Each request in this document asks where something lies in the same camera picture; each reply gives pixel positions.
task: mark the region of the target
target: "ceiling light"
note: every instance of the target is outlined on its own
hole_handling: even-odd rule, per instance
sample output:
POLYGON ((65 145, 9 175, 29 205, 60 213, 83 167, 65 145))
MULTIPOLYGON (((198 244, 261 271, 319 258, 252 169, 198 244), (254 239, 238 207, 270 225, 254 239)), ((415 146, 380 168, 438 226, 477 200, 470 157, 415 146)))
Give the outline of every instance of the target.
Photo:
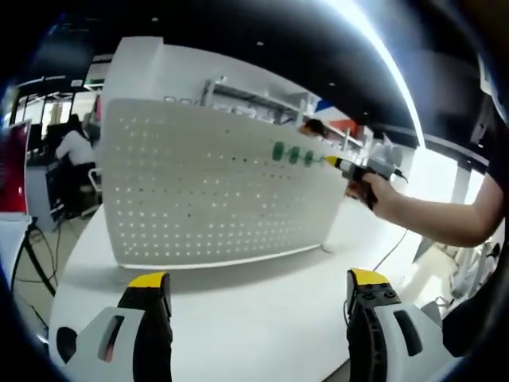
POLYGON ((363 11, 353 2, 353 0, 343 0, 338 2, 337 0, 324 0, 326 1, 342 18, 349 22, 354 28, 363 34, 373 45, 373 48, 378 52, 383 62, 389 69, 394 81, 398 85, 398 89, 405 100, 408 112, 414 123, 415 134, 417 135, 419 146, 425 148, 424 134, 422 133, 421 121, 415 107, 414 100, 410 94, 410 90, 406 86, 405 79, 399 71, 394 58, 391 56, 389 49, 383 44, 382 39, 376 33, 375 28, 363 11))

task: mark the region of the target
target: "white shirt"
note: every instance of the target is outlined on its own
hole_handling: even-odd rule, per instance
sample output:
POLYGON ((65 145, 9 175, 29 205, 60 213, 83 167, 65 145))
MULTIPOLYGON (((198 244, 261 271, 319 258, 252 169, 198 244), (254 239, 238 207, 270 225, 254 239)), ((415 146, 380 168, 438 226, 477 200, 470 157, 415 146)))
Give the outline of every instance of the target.
POLYGON ((65 135, 55 154, 58 159, 69 154, 69 160, 73 166, 95 162, 94 150, 90 142, 77 131, 70 131, 65 135))

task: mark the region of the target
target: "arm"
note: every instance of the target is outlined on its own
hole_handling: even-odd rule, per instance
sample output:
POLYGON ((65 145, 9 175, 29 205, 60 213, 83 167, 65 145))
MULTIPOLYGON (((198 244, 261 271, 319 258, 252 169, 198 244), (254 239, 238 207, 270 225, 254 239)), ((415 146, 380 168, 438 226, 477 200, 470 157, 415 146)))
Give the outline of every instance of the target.
POLYGON ((440 243, 476 246, 485 241, 502 220, 503 191, 488 174, 472 205, 406 197, 374 174, 367 174, 364 180, 371 184, 379 199, 374 208, 377 216, 440 243))

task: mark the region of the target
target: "chair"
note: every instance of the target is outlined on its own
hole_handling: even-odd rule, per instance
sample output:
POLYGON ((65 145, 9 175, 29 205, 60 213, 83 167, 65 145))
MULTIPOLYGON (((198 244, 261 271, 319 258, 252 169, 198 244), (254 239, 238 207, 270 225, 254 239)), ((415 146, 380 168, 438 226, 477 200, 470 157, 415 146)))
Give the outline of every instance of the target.
POLYGON ((102 183, 101 183, 101 169, 91 169, 88 171, 88 179, 90 184, 82 185, 80 187, 80 193, 84 196, 84 200, 91 200, 89 208, 85 209, 81 213, 81 217, 84 218, 99 208, 103 199, 102 183))

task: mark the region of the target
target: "white table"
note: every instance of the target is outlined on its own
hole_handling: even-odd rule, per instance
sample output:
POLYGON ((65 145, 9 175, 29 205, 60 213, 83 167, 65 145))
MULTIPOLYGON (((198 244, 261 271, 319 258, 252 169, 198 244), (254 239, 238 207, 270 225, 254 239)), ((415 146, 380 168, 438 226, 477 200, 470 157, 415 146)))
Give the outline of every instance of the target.
POLYGON ((0 213, 0 263, 7 285, 12 287, 14 268, 32 218, 24 213, 0 213))
MULTIPOLYGON (((348 359, 343 321, 346 271, 372 269, 403 229, 345 201, 328 248, 231 267, 171 271, 172 374, 175 381, 322 381, 348 359)), ((380 271, 397 284, 420 236, 409 234, 380 271)), ((116 306, 127 283, 146 271, 120 268, 101 207, 78 240, 60 278, 49 330, 81 331, 116 306)))

